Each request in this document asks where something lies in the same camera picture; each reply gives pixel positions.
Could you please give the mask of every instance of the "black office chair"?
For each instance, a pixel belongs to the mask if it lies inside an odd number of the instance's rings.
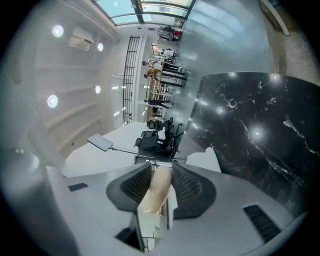
[[[155,130],[145,130],[141,133],[141,137],[152,137],[156,136],[157,131]]]
[[[151,137],[142,137],[139,144],[139,154],[155,156],[155,157],[169,157],[172,153],[170,145],[170,138],[162,140],[159,139],[158,134]]]
[[[136,140],[135,140],[135,144],[134,144],[134,146],[133,147],[140,147],[140,144],[141,144],[141,138],[137,138]]]
[[[150,121],[146,122],[146,126],[149,129],[155,129],[156,131],[161,131],[163,124],[160,121],[150,120]]]

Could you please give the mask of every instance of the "ceiling light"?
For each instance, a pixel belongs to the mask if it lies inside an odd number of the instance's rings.
[[[64,28],[61,25],[55,25],[52,29],[52,34],[59,38],[64,34]]]
[[[98,51],[101,52],[104,49],[104,45],[102,43],[98,44]]]
[[[55,108],[58,105],[58,97],[56,95],[50,95],[47,104],[50,108]]]
[[[96,94],[99,94],[101,92],[101,87],[99,85],[96,85],[94,87],[94,91],[95,91]]]

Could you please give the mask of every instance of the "black marble panel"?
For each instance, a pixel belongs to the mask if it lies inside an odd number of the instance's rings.
[[[297,216],[320,169],[319,102],[319,86],[293,77],[204,76],[186,133],[215,150],[223,173],[250,181]]]

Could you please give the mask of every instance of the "black metal gate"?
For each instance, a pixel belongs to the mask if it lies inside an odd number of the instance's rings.
[[[132,90],[134,84],[134,72],[139,45],[139,36],[130,36],[124,64],[123,74],[123,123],[132,122]]]

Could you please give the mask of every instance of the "black speaker grille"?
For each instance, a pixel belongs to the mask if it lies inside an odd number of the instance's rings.
[[[267,214],[258,206],[251,205],[243,208],[246,215],[262,237],[265,243],[278,235],[281,230],[276,224],[267,216]]]
[[[122,182],[120,188],[128,197],[140,203],[149,189],[151,178],[151,168],[145,169]]]

